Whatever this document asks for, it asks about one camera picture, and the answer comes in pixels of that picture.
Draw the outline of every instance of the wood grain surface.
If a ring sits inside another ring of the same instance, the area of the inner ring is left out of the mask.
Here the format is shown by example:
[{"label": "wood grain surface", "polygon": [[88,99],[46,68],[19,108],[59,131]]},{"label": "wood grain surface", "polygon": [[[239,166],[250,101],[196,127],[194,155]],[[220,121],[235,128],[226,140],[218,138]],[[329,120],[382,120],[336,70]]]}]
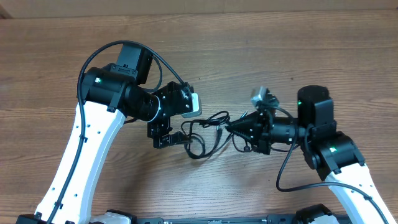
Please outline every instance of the wood grain surface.
[{"label": "wood grain surface", "polygon": [[7,18],[396,9],[398,0],[0,0]]},{"label": "wood grain surface", "polygon": [[[1,20],[0,223],[33,213],[45,195],[70,136],[78,72],[92,52],[119,39],[160,53],[201,96],[201,118],[228,110],[234,120],[252,111],[249,95],[259,85],[297,115],[299,88],[327,86],[338,129],[360,147],[398,218],[398,11],[322,11]],[[115,62],[119,49],[91,65]],[[158,75],[154,66],[145,86],[155,86]],[[165,72],[164,83],[171,80]],[[175,130],[182,121],[172,119]],[[214,141],[212,129],[198,132]],[[153,149],[145,123],[125,125],[99,178],[93,214],[113,208],[139,217],[249,217],[316,203],[345,212],[326,188],[278,192],[284,157],[241,154],[229,144],[193,161],[182,146]],[[318,181],[294,152],[282,185]]]}]

